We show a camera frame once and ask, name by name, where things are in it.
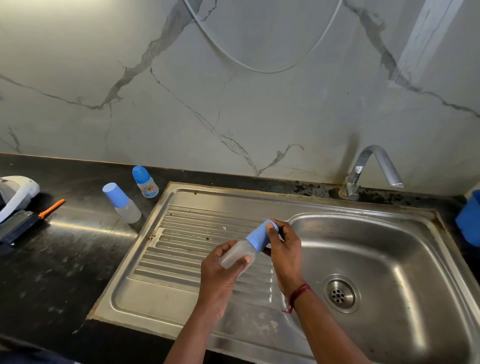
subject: light blue cap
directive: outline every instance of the light blue cap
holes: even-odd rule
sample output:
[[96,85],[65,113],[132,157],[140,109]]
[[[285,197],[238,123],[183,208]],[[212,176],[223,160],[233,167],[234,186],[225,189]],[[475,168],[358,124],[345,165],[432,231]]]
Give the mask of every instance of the light blue cap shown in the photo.
[[267,245],[270,243],[267,235],[267,224],[271,223],[276,231],[278,231],[278,226],[272,221],[267,220],[254,231],[252,231],[246,238],[258,252],[261,252]]
[[147,170],[142,166],[135,166],[132,170],[133,179],[137,183],[145,183],[150,179],[150,174],[148,174]]
[[102,191],[107,195],[108,199],[116,208],[122,208],[127,205],[129,198],[124,191],[114,182],[107,183],[103,186]]

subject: stainless steel sink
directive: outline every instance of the stainless steel sink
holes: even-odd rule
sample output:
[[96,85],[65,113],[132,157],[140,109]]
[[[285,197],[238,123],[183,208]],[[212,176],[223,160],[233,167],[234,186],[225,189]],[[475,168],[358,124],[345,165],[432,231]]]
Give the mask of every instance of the stainless steel sink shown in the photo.
[[[434,211],[171,183],[89,318],[174,338],[200,263],[268,217],[302,239],[307,282],[378,363],[480,363],[480,288]],[[314,363],[268,257],[237,281],[209,348]]]

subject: plastic bottle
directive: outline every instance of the plastic bottle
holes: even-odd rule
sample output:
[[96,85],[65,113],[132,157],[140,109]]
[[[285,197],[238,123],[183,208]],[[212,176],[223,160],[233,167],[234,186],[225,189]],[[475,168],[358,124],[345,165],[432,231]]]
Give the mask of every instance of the plastic bottle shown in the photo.
[[116,183],[111,182],[103,186],[103,193],[107,195],[112,202],[118,214],[129,224],[137,222],[142,217],[142,213],[137,205],[117,186]]
[[278,226],[272,220],[265,221],[262,225],[252,231],[245,240],[237,242],[233,248],[226,252],[218,260],[220,265],[225,269],[230,268],[238,259],[245,255],[249,255],[252,257],[252,260],[248,264],[248,268],[257,258],[257,253],[261,252],[268,243],[270,243],[266,232],[266,226],[269,222],[278,231]]
[[133,167],[132,174],[144,197],[152,198],[158,194],[158,186],[144,167]]

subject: person's left hand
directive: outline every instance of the person's left hand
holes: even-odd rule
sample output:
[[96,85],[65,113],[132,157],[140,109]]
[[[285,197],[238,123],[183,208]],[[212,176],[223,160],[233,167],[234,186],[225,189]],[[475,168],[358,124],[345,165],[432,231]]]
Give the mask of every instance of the person's left hand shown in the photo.
[[230,240],[219,245],[202,262],[197,307],[200,306],[202,310],[210,312],[214,323],[222,318],[237,277],[252,260],[249,255],[246,255],[228,269],[220,265],[218,259],[236,243],[236,240]]

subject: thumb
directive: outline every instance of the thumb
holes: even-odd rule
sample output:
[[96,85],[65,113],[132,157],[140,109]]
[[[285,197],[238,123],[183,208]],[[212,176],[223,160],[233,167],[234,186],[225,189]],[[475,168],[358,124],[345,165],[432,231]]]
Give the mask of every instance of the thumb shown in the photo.
[[252,261],[252,257],[249,255],[245,255],[242,258],[239,258],[233,265],[227,269],[228,275],[237,277],[243,272],[247,267],[248,264]]
[[272,248],[274,248],[275,246],[279,246],[282,243],[280,238],[278,237],[278,231],[276,231],[271,222],[267,224],[267,236],[268,240],[270,240]]

